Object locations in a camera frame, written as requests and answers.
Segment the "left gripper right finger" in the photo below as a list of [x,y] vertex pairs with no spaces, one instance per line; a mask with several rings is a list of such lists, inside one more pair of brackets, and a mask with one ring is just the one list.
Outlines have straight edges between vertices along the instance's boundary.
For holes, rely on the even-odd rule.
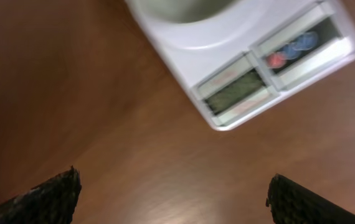
[[277,224],[355,224],[355,214],[280,174],[270,181],[266,206]]

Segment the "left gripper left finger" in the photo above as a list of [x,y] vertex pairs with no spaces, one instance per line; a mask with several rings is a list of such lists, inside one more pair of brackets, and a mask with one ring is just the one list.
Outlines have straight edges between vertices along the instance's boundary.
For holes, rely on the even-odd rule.
[[0,224],[70,224],[82,185],[71,167],[0,204]]

